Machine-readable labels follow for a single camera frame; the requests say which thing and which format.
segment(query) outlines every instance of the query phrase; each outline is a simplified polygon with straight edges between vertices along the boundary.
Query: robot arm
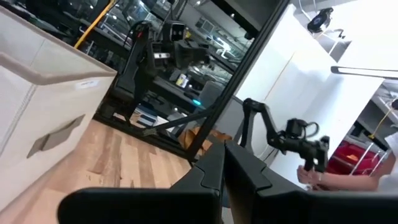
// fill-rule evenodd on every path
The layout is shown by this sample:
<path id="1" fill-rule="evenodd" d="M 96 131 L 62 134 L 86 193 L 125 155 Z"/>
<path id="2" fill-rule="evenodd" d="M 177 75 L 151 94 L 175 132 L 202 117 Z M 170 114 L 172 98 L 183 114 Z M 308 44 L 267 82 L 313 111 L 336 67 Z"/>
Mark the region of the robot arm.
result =
<path id="1" fill-rule="evenodd" d="M 240 146 L 246 147 L 248 141 L 251 141 L 251 127 L 254 122 L 254 116 L 256 113 L 261 113 L 267 129 L 267 143 L 270 146 L 280 150 L 283 154 L 286 154 L 287 151 L 298 153 L 302 159 L 305 159 L 305 170 L 315 167 L 317 172 L 325 171 L 328 161 L 329 137 L 323 136 L 319 141 L 306 139 L 305 128 L 310 124 L 316 123 L 290 119 L 287 122 L 285 131 L 276 131 L 268 106 L 250 98 L 243 102 L 243 112 L 244 123 Z"/>

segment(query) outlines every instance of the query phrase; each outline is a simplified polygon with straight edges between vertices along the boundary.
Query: label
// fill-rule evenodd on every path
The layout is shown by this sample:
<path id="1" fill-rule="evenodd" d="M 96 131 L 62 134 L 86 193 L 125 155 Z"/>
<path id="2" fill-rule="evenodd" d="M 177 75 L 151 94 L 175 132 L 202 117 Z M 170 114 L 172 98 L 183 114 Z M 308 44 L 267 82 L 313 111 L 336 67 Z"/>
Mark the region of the label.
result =
<path id="1" fill-rule="evenodd" d="M 100 81 L 98 81 L 98 80 L 84 81 L 84 82 L 77 83 L 75 85 L 75 88 L 78 90 L 85 89 L 85 88 L 91 88 L 91 87 L 97 86 L 99 82 Z"/>

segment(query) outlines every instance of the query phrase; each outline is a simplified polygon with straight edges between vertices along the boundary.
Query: wooden floor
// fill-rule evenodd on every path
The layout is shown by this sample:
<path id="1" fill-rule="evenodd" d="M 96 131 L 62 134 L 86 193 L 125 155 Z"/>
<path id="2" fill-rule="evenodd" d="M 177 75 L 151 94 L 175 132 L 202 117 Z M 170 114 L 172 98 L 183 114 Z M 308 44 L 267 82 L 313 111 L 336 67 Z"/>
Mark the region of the wooden floor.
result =
<path id="1" fill-rule="evenodd" d="M 85 187 L 169 188 L 188 162 L 92 121 L 77 148 L 0 213 L 0 223 L 56 224 L 64 196 Z"/>

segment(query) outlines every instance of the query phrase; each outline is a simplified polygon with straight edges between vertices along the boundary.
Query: human hand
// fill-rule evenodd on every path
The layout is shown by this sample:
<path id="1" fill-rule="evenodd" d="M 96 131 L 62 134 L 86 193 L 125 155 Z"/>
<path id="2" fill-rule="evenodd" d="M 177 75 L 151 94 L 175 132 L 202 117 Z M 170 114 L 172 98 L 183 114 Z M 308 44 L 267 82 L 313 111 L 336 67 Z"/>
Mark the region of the human hand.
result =
<path id="1" fill-rule="evenodd" d="M 299 166 L 297 168 L 297 178 L 302 184 L 318 184 L 320 174 L 315 172 L 315 170 L 306 171 L 304 166 Z"/>

